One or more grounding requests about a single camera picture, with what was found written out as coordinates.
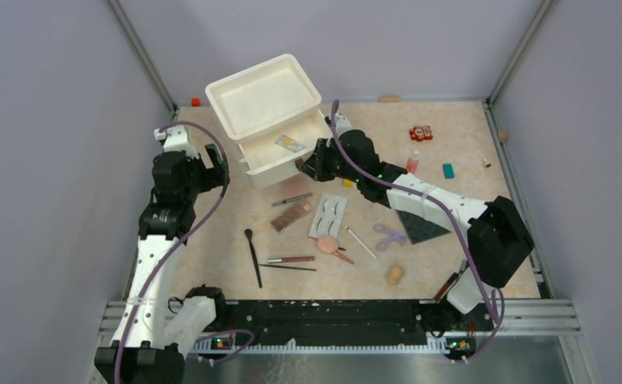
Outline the white hand cream tube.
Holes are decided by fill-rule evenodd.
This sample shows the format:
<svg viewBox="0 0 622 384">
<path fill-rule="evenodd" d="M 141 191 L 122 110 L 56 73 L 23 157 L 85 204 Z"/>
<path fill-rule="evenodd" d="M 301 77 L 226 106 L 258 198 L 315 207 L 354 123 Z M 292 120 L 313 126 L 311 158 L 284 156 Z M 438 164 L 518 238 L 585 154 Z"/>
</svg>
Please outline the white hand cream tube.
<svg viewBox="0 0 622 384">
<path fill-rule="evenodd" d="M 276 139 L 275 144 L 281 146 L 286 150 L 289 150 L 292 153 L 300 153 L 307 149 L 307 146 L 303 143 L 296 141 L 293 138 L 290 138 L 289 136 L 284 134 L 280 135 Z"/>
</svg>

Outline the white plastic drawer organizer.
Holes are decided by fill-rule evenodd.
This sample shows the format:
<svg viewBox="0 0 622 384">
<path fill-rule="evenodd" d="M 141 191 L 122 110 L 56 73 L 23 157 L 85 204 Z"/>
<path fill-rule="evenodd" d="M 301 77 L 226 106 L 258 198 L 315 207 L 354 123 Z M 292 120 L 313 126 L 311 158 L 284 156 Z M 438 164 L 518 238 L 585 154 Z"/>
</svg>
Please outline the white plastic drawer organizer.
<svg viewBox="0 0 622 384">
<path fill-rule="evenodd" d="M 320 138 L 331 134 L 319 109 L 321 95 L 292 54 L 281 54 L 206 86 L 221 127 L 238 147 L 247 181 L 261 190 L 293 178 Z M 307 146 L 300 153 L 275 144 L 287 135 Z"/>
</svg>

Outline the pink spray bottle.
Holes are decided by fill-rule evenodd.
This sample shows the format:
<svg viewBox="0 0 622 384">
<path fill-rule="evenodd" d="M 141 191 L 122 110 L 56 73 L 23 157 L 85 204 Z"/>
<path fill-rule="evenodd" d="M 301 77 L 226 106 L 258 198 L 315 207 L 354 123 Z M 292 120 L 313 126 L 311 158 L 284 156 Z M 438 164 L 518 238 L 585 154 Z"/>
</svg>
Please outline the pink spray bottle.
<svg viewBox="0 0 622 384">
<path fill-rule="evenodd" d="M 406 170 L 409 174 L 414 174 L 419 165 L 419 151 L 414 150 L 406 162 Z"/>
</svg>

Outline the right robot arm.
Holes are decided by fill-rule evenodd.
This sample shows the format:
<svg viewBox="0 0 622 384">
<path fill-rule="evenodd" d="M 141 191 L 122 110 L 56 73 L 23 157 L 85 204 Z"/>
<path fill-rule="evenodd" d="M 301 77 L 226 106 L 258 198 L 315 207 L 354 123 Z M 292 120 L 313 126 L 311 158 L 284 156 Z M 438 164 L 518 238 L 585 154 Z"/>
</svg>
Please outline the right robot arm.
<svg viewBox="0 0 622 384">
<path fill-rule="evenodd" d="M 318 139 L 311 156 L 296 165 L 317 182 L 336 178 L 355 182 L 368 201 L 414 214 L 455 234 L 468 269 L 440 308 L 443 324 L 463 329 L 480 303 L 494 321 L 500 320 L 500 291 L 535 247 L 512 200 L 469 198 L 424 182 L 403 167 L 382 161 L 361 130 Z"/>
</svg>

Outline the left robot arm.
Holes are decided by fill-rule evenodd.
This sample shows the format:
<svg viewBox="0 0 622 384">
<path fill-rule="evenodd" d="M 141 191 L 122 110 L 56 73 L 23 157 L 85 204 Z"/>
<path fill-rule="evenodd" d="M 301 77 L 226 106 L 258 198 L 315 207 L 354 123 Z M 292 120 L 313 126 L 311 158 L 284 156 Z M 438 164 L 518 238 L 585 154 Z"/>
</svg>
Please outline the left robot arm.
<svg viewBox="0 0 622 384">
<path fill-rule="evenodd" d="M 212 162 L 186 150 L 164 150 L 153 160 L 154 185 L 138 220 L 137 261 L 122 319 L 109 346 L 99 347 L 94 367 L 108 383 L 180 383 L 192 347 L 185 334 L 204 328 L 219 330 L 228 310 L 212 298 L 190 302 L 183 330 L 166 329 L 166 311 L 179 257 L 189 237 L 215 212 L 211 207 L 197 219 L 199 194 L 227 191 L 229 165 L 219 144 L 205 150 Z"/>
</svg>

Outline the black makeup brush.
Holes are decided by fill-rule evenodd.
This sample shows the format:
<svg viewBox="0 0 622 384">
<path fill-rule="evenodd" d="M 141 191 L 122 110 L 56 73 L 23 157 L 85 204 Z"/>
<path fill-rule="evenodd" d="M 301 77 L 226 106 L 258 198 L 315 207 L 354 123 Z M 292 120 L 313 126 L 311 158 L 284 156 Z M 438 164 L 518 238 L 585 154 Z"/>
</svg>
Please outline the black makeup brush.
<svg viewBox="0 0 622 384">
<path fill-rule="evenodd" d="M 256 276 L 256 279 L 257 279 L 257 284 L 258 284 L 259 289 L 262 289 L 263 288 L 263 281 L 261 279 L 261 274 L 260 274 L 260 270 L 259 270 L 259 262 L 258 262 L 257 254 L 256 254 L 256 251 L 255 251 L 255 247 L 254 247 L 254 244 L 253 244 L 253 241 L 252 241 L 253 230 L 247 228 L 247 229 L 244 230 L 244 234 L 245 234 L 245 236 L 247 238 L 248 246 L 249 246 L 249 249 L 250 249 L 250 252 L 251 252 L 251 259 L 252 259 L 254 270 L 255 270 L 255 276 Z"/>
</svg>

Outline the beige makeup sponge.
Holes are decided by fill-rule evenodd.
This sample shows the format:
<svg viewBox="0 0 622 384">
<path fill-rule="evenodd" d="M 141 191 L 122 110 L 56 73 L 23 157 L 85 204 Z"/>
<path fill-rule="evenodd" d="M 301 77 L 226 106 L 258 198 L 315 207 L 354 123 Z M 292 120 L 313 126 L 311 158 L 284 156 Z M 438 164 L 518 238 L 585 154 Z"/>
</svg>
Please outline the beige makeup sponge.
<svg viewBox="0 0 622 384">
<path fill-rule="evenodd" d="M 387 272 L 387 284 L 389 286 L 397 286 L 404 275 L 405 270 L 402 266 L 397 264 L 391 265 Z"/>
</svg>

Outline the pink compact case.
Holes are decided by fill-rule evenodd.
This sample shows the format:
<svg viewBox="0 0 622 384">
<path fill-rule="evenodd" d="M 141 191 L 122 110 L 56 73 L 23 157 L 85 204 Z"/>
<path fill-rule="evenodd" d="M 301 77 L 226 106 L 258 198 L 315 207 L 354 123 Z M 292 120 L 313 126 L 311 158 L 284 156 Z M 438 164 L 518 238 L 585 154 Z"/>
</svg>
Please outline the pink compact case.
<svg viewBox="0 0 622 384">
<path fill-rule="evenodd" d="M 305 178 L 293 178 L 282 184 L 282 192 L 283 200 L 288 200 L 308 194 L 311 191 Z"/>
</svg>

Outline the white false eyelash card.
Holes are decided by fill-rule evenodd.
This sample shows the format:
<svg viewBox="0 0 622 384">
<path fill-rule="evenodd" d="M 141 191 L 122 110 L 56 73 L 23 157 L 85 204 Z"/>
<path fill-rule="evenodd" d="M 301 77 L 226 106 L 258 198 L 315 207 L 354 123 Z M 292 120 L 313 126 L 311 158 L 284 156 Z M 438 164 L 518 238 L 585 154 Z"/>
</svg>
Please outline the white false eyelash card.
<svg viewBox="0 0 622 384">
<path fill-rule="evenodd" d="M 310 238 L 332 236 L 337 238 L 342 229 L 348 199 L 336 194 L 323 193 L 308 232 Z"/>
</svg>

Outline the brown eyeshadow palette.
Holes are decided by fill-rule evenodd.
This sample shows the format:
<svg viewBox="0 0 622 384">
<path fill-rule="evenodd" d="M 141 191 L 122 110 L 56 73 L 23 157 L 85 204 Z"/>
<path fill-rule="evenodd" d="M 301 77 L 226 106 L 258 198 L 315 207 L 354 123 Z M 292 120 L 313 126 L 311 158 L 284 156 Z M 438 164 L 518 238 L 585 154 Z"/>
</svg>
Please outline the brown eyeshadow palette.
<svg viewBox="0 0 622 384">
<path fill-rule="evenodd" d="M 278 234 L 281 234 L 311 211 L 312 205 L 309 202 L 297 202 L 276 216 L 271 225 Z"/>
</svg>

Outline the silver eyeliner pencil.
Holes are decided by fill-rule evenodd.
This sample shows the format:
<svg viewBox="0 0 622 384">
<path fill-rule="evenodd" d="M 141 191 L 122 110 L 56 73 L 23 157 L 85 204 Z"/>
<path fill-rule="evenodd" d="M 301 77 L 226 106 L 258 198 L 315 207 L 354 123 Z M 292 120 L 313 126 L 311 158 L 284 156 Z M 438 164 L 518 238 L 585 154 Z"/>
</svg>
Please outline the silver eyeliner pencil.
<svg viewBox="0 0 622 384">
<path fill-rule="evenodd" d="M 277 206 L 286 205 L 286 204 L 297 202 L 297 201 L 300 201 L 300 200 L 303 200 L 305 198 L 309 198 L 309 197 L 312 197 L 312 196 L 313 196 L 313 193 L 309 192 L 309 193 L 301 194 L 301 195 L 294 196 L 294 197 L 291 197 L 291 198 L 285 198 L 285 199 L 279 200 L 277 202 L 271 203 L 271 207 L 277 207 Z"/>
</svg>

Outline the peach powder puff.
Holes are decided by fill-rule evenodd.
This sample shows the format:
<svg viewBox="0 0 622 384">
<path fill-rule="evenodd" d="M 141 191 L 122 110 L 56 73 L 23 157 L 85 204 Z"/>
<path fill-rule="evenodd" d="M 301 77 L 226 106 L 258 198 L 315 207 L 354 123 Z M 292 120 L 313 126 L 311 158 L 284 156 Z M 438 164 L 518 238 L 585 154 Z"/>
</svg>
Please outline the peach powder puff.
<svg viewBox="0 0 622 384">
<path fill-rule="evenodd" d="M 337 254 L 339 252 L 339 241 L 330 235 L 318 238 L 315 244 L 318 250 L 324 254 Z"/>
</svg>

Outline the silver red lip pencil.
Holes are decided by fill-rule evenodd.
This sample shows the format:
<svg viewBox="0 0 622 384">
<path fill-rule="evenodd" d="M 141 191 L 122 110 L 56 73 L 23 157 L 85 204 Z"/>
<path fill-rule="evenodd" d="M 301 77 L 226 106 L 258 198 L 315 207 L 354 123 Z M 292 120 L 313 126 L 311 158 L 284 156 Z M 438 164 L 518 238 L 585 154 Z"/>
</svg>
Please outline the silver red lip pencil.
<svg viewBox="0 0 622 384">
<path fill-rule="evenodd" d="M 267 264 L 283 264 L 283 263 L 296 263 L 296 262 L 313 262 L 315 256 L 298 256 L 298 257 L 281 257 L 281 258 L 269 258 Z"/>
</svg>

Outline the thin black pencil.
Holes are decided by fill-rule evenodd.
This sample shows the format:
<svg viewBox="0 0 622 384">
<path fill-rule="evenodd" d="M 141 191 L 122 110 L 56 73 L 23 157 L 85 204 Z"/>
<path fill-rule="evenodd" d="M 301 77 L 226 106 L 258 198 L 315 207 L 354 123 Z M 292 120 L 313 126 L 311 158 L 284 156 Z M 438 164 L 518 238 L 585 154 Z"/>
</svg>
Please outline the thin black pencil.
<svg viewBox="0 0 622 384">
<path fill-rule="evenodd" d="M 298 266 L 282 266 L 276 264 L 258 264 L 259 267 L 279 269 L 279 270 L 298 270 L 307 272 L 317 272 L 316 268 L 298 267 Z"/>
</svg>

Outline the dark green building baseplate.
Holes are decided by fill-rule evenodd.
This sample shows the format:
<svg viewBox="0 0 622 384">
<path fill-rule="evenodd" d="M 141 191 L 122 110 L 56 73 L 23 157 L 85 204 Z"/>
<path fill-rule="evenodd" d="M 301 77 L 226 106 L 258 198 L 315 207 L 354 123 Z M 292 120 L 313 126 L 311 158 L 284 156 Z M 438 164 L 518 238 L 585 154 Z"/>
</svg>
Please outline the dark green building baseplate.
<svg viewBox="0 0 622 384">
<path fill-rule="evenodd" d="M 412 245 L 450 233 L 449 230 L 442 226 L 429 222 L 415 214 L 398 210 L 397 215 Z"/>
</svg>

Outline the teal toy block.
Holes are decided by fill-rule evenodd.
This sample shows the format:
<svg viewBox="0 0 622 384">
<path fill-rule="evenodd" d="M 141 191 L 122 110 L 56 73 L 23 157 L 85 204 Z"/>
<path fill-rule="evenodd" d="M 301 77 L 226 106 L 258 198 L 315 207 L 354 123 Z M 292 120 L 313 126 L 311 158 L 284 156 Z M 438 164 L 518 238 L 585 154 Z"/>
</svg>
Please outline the teal toy block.
<svg viewBox="0 0 622 384">
<path fill-rule="evenodd" d="M 455 171 L 451 163 L 444 163 L 442 165 L 442 171 L 445 179 L 453 179 L 455 177 Z"/>
</svg>

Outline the wooden block at wall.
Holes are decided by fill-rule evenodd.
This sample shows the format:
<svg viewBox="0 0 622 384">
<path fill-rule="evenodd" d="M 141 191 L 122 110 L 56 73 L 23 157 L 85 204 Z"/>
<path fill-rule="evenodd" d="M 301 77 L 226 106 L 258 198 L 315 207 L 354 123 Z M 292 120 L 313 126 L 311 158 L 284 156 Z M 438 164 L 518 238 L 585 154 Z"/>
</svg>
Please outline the wooden block at wall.
<svg viewBox="0 0 622 384">
<path fill-rule="evenodd" d="M 398 103 L 401 101 L 402 99 L 398 95 L 382 95 L 378 98 L 379 103 Z"/>
</svg>

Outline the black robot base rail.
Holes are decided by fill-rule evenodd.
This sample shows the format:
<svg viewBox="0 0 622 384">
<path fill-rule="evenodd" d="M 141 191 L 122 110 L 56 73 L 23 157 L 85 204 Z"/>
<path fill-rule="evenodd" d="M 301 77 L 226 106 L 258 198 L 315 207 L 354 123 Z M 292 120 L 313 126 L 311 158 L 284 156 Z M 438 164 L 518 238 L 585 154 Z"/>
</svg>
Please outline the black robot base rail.
<svg viewBox="0 0 622 384">
<path fill-rule="evenodd" d="M 401 300 L 241 300 L 216 306 L 208 332 L 251 331 L 254 346 L 423 345 L 455 332 L 493 328 L 484 306 L 461 314 L 446 302 Z"/>
</svg>

